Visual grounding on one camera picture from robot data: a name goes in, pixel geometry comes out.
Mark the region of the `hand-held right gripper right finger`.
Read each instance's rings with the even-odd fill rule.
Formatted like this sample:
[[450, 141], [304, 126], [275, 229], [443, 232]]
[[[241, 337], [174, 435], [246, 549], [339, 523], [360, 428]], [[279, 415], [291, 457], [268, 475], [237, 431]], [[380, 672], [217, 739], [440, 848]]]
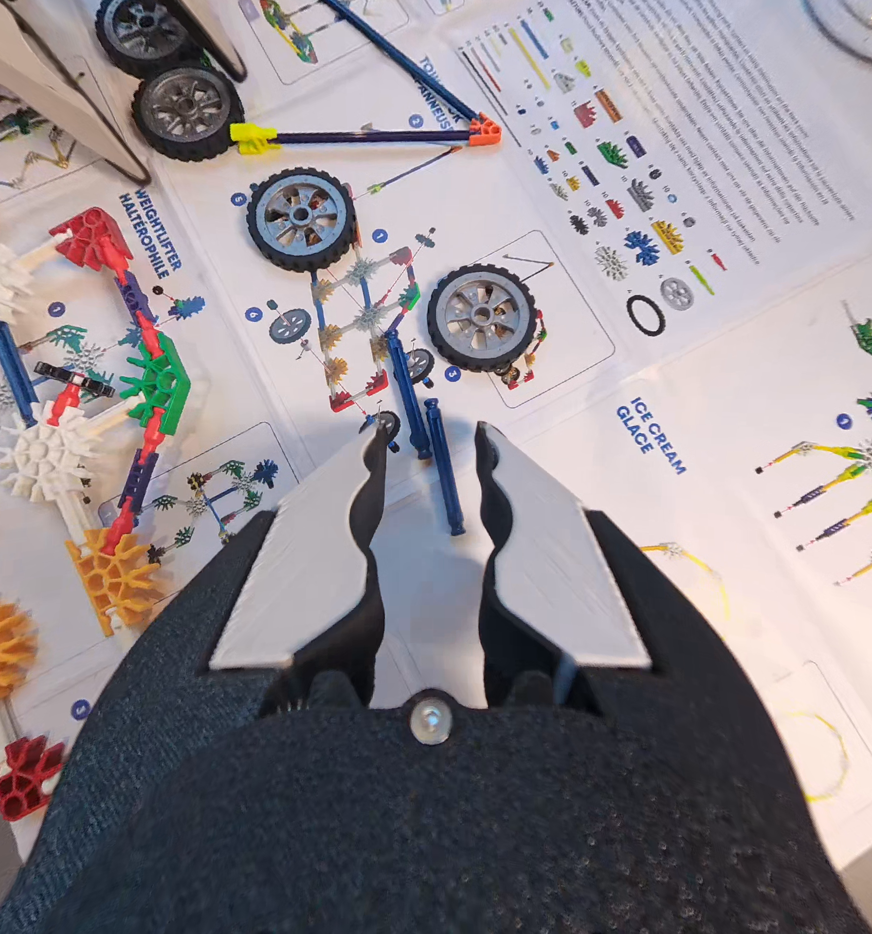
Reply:
[[478, 422], [474, 446], [491, 543], [478, 616], [488, 705], [506, 703], [517, 681], [567, 705], [582, 697], [583, 671], [650, 670], [582, 502], [490, 423]]

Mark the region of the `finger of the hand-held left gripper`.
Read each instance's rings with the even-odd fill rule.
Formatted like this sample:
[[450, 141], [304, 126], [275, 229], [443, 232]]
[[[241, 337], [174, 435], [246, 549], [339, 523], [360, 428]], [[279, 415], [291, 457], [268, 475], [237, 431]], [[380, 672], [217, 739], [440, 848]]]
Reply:
[[235, 82], [247, 78], [247, 68], [208, 1], [165, 1], [164, 5], [186, 29], [192, 41]]
[[0, 2], [0, 86], [131, 182], [151, 182], [150, 172], [123, 135], [8, 2]]

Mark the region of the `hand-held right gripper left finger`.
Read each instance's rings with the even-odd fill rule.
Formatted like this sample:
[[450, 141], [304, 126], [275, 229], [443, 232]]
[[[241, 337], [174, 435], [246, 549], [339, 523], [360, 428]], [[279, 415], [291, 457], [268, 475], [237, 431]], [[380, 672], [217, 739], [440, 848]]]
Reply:
[[279, 671], [291, 702], [338, 671], [370, 705], [385, 631], [371, 543], [387, 457], [386, 429], [373, 422], [279, 502], [211, 669]]

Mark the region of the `black toy wheel grey hub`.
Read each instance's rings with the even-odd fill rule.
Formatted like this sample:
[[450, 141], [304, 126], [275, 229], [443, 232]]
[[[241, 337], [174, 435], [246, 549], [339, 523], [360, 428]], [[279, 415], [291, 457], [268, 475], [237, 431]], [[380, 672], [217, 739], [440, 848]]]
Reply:
[[517, 275], [473, 264], [444, 275], [432, 290], [426, 324], [436, 353], [468, 372], [499, 375], [539, 331], [535, 298]]
[[162, 2], [103, 1], [97, 40], [116, 68], [144, 79], [200, 56], [200, 48]]
[[181, 162], [227, 152], [233, 146], [232, 125], [245, 121], [233, 82], [203, 64], [184, 64], [142, 81], [131, 113], [148, 146]]
[[359, 239], [349, 186], [313, 167], [284, 170], [258, 183], [246, 223], [258, 252], [294, 273], [327, 269]]

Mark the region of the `short blue plastic rod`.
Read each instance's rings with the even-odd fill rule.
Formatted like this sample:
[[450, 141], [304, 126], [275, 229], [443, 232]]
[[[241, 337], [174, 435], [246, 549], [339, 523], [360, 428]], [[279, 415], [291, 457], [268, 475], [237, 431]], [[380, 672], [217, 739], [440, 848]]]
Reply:
[[436, 398], [425, 400], [426, 418], [430, 431], [433, 455], [437, 464], [446, 519], [453, 536], [465, 534], [464, 515], [461, 508], [454, 468], [448, 445], [448, 439], [442, 418], [439, 401]]
[[433, 457], [430, 437], [424, 424], [418, 398], [410, 378], [407, 358], [396, 327], [391, 327], [385, 332], [385, 340], [409, 426], [410, 442], [418, 452], [418, 459], [429, 461]]

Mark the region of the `blue rods with orange connector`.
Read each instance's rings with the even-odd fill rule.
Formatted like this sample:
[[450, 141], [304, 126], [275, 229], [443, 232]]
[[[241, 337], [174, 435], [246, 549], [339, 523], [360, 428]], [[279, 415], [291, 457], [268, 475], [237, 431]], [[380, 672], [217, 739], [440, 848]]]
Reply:
[[243, 155], [255, 155], [270, 148], [284, 145], [382, 145], [382, 144], [461, 144], [469, 147], [497, 146], [502, 138], [500, 125], [484, 113], [476, 112], [421, 66], [412, 61], [394, 46], [385, 36], [378, 33], [365, 19], [351, 11], [343, 2], [325, 1], [341, 19], [366, 37], [372, 45], [389, 60], [411, 76], [417, 83], [432, 92], [447, 107], [469, 123], [467, 130], [439, 131], [355, 131], [327, 133], [279, 133], [274, 128], [264, 128], [255, 123], [232, 123], [232, 142]]

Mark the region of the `printed instruction sheet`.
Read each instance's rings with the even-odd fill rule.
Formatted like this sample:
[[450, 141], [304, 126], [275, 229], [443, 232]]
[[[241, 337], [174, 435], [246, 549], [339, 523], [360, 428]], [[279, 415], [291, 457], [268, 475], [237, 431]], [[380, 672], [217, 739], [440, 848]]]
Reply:
[[[131, 103], [151, 76], [108, 59], [101, 2], [8, 3], [152, 178], [131, 182], [0, 86], [0, 244], [23, 255], [106, 211], [190, 379], [135, 527], [159, 564], [150, 620], [379, 422], [388, 635], [372, 705], [431, 685], [484, 705], [474, 629], [491, 545], [473, 434], [486, 421], [708, 617], [833, 862], [872, 848], [872, 140], [850, 115], [863, 105], [872, 124], [872, 76], [804, 16], [840, 2], [343, 2], [498, 123], [500, 144], [233, 143], [203, 162], [139, 134]], [[179, 66], [227, 76], [245, 123], [469, 128], [324, 2], [209, 3], [247, 78], [199, 46]], [[255, 186], [295, 167], [347, 184], [356, 207], [357, 244], [319, 272], [274, 266], [247, 229]], [[430, 342], [432, 290], [473, 264], [517, 275], [539, 311], [499, 375]], [[30, 289], [9, 326], [38, 400], [59, 391], [38, 362], [125, 390], [138, 338], [113, 274], [57, 257]], [[410, 442], [391, 327], [429, 437], [425, 400], [439, 401], [465, 534], [450, 533], [434, 455]], [[0, 368], [0, 447], [16, 414]], [[103, 635], [57, 509], [12, 496], [5, 475], [0, 601], [38, 643], [9, 712], [21, 735], [62, 742], [64, 761], [127, 651]]]

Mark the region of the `multicolour construction toy frame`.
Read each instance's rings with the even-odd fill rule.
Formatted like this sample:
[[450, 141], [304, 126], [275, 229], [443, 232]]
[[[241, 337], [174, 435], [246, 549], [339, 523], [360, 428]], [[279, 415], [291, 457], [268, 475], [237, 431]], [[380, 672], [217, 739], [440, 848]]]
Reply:
[[[107, 269], [137, 335], [139, 369], [116, 391], [85, 372], [38, 362], [35, 372], [59, 385], [52, 400], [40, 402], [9, 323], [18, 297], [31, 292], [35, 270], [62, 257], [79, 267]], [[10, 494], [55, 507], [67, 531], [64, 542], [103, 635], [123, 651], [149, 623], [161, 593], [159, 566], [135, 534], [160, 449], [176, 434], [191, 382], [173, 340], [162, 333], [148, 298], [130, 269], [133, 255], [106, 211], [92, 207], [53, 228], [36, 250], [18, 255], [0, 244], [0, 368], [17, 408], [13, 439], [0, 447], [2, 484]], [[100, 528], [85, 503], [89, 462], [103, 435], [127, 419], [142, 429], [112, 524]], [[64, 744], [45, 735], [20, 734], [9, 712], [10, 695], [22, 686], [37, 655], [37, 636], [27, 613], [0, 601], [0, 817], [28, 818], [48, 805], [63, 767]]]

